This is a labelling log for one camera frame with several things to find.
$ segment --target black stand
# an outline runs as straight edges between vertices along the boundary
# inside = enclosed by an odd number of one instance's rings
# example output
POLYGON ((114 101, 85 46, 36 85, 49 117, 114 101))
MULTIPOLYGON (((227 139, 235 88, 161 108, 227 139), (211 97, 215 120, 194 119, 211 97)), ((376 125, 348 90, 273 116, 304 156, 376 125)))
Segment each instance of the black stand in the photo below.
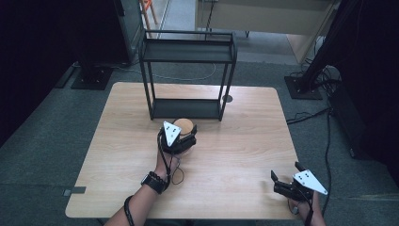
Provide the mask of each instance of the black stand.
POLYGON ((77 69, 77 76, 71 86, 71 89, 97 89, 104 90, 108 84, 111 73, 114 71, 111 68, 96 68, 93 69, 89 76, 85 74, 85 70, 77 69))
POLYGON ((234 33, 198 31, 159 31, 149 30, 142 34, 138 55, 141 74, 151 120, 154 118, 219 119, 229 98, 232 76, 237 60, 237 47, 234 33), (148 39, 148 33, 169 33, 176 35, 208 35, 224 37, 224 40, 166 40, 148 39), (215 63, 223 64, 223 78, 217 98, 214 99, 167 99, 157 98, 152 79, 153 62, 215 63), (147 82, 146 67, 150 87, 147 82))
POLYGON ((335 40, 344 23, 346 23, 348 17, 351 15, 352 11, 356 7, 359 0, 346 0, 342 1, 340 8, 342 12, 335 18, 328 34, 326 36, 325 43, 320 47, 316 54, 313 62, 309 68, 305 71, 300 78, 289 78, 285 77, 285 82, 288 89, 290 90, 291 98, 293 99, 310 99, 310 100, 320 100, 314 98, 313 93, 317 90, 315 80, 317 79, 320 72, 328 65, 337 51, 337 46, 335 45, 335 40))
POLYGON ((293 99, 306 99, 306 100, 323 100, 319 89, 308 89, 306 91, 301 90, 301 77, 285 76, 285 84, 287 85, 288 91, 290 91, 291 98, 293 99))

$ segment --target human hand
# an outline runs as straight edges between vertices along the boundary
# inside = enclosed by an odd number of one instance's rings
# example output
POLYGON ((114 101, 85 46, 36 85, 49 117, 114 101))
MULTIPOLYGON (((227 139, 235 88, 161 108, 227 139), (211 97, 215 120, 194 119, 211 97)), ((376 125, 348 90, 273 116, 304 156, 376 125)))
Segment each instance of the human hand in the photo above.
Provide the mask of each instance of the human hand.
MULTIPOLYGON (((180 164, 180 159, 182 158, 182 154, 180 153, 180 154, 171 155, 169 153, 163 152, 163 155, 165 157, 165 162, 168 164, 168 167, 170 167, 170 172, 174 172, 180 164)), ((168 177, 168 172, 167 172, 167 167, 165 166, 165 162, 164 158, 161 155, 161 152, 158 151, 158 154, 156 156, 156 167, 154 172, 164 181, 166 181, 168 177)))
MULTIPOLYGON (((298 208, 299 215, 301 216, 302 220, 305 222, 306 217, 311 210, 307 202, 298 202, 292 199, 288 199, 288 203, 290 205, 290 209, 293 209, 295 206, 298 208)), ((313 192, 313 198, 311 207, 313 209, 313 216, 311 219, 311 226, 322 226, 326 225, 322 212, 320 210, 320 202, 319 202, 319 194, 317 191, 313 192)))

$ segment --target black metal frame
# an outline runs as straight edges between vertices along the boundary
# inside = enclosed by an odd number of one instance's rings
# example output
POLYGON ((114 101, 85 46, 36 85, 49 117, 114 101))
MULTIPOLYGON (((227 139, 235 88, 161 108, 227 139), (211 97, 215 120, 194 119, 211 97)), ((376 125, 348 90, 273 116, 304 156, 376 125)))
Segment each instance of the black metal frame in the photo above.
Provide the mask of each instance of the black metal frame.
POLYGON ((138 46, 138 55, 151 120, 154 118, 188 118, 219 119, 222 121, 228 99, 223 98, 223 96, 229 96, 232 76, 237 60, 237 47, 234 33, 146 30, 142 33, 141 39, 142 41, 138 46), (204 40, 148 39, 148 33, 198 35, 203 36, 204 40), (228 37, 229 40, 207 40, 208 36, 224 36, 228 37), (224 64, 223 77, 217 99, 156 98, 152 79, 152 62, 224 64), (145 63, 147 63, 152 97, 149 92, 145 63), (226 79, 226 90, 223 95, 226 79))

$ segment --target white triangular marker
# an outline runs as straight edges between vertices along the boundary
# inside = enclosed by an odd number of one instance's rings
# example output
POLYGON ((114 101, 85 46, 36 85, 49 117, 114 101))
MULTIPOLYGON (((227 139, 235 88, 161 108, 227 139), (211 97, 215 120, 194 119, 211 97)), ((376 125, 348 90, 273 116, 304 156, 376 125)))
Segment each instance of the white triangular marker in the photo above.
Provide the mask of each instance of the white triangular marker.
POLYGON ((179 136, 182 129, 174 124, 164 121, 165 136, 167 137, 168 146, 170 147, 174 140, 179 136))
POLYGON ((328 193, 326 189, 322 186, 322 184, 320 184, 317 178, 313 175, 313 173, 311 173, 311 171, 308 169, 294 174, 293 177, 296 181, 309 189, 318 191, 319 193, 322 193, 324 195, 328 193))

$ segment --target black cable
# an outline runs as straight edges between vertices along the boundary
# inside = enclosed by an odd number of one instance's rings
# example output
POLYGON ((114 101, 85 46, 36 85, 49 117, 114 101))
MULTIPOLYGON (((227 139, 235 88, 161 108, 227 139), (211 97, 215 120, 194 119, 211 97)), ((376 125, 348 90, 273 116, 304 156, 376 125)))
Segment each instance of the black cable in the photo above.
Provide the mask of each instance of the black cable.
POLYGON ((329 167, 329 163, 328 163, 328 151, 329 151, 329 144, 331 142, 331 126, 330 126, 330 121, 329 118, 331 116, 332 111, 330 110, 327 114, 327 147, 326 147, 326 153, 325 153, 325 162, 326 162, 326 168, 327 168, 327 178, 328 178, 328 189, 327 189, 327 197, 326 197, 326 201, 323 205, 323 209, 322 209, 322 216, 324 216, 324 213, 326 212, 327 209, 327 204, 329 201, 329 196, 331 194, 331 169, 329 167))
POLYGON ((311 113, 308 113, 308 112, 296 113, 296 114, 295 114, 295 118, 290 119, 290 120, 287 120, 286 122, 287 122, 287 124, 294 124, 294 123, 298 123, 298 122, 301 122, 301 121, 305 121, 305 120, 311 119, 311 118, 313 118, 313 117, 322 115, 322 114, 328 112, 330 109, 331 109, 331 107, 328 107, 328 108, 323 109, 323 110, 321 110, 321 111, 319 111, 319 112, 317 112, 317 113, 315 113, 315 114, 311 114, 311 113), (305 118, 302 118, 302 117, 301 117, 301 118, 299 118, 299 119, 296 118, 296 116, 297 116, 298 114, 305 114, 305 113, 306 113, 306 114, 309 114, 309 116, 308 116, 308 117, 305 117, 305 118))
POLYGON ((215 5, 215 0, 212 1, 211 12, 209 13, 208 23, 206 24, 206 29, 205 29, 205 31, 208 31, 209 25, 211 24, 211 18, 212 18, 212 12, 214 11, 214 5, 215 5))

